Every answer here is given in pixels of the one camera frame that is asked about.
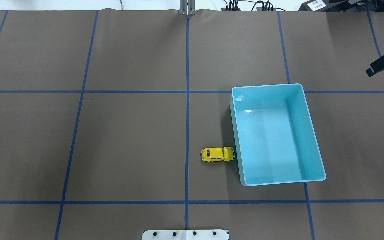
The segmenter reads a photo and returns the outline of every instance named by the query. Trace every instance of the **light blue container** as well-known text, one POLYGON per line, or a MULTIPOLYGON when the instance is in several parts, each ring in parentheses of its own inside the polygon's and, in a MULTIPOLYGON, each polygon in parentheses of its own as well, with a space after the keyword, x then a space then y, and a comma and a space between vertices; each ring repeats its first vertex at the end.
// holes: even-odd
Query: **light blue container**
POLYGON ((230 111, 242 185, 326 178, 302 85, 233 88, 230 111))

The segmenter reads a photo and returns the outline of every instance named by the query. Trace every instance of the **white label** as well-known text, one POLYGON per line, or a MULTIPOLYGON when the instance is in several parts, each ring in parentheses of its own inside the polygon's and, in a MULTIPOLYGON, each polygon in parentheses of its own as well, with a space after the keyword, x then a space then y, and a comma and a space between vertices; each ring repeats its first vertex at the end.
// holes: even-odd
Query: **white label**
POLYGON ((318 9, 326 7, 327 5, 325 5, 323 0, 316 0, 311 3, 308 3, 308 6, 312 9, 312 11, 317 11, 318 9))

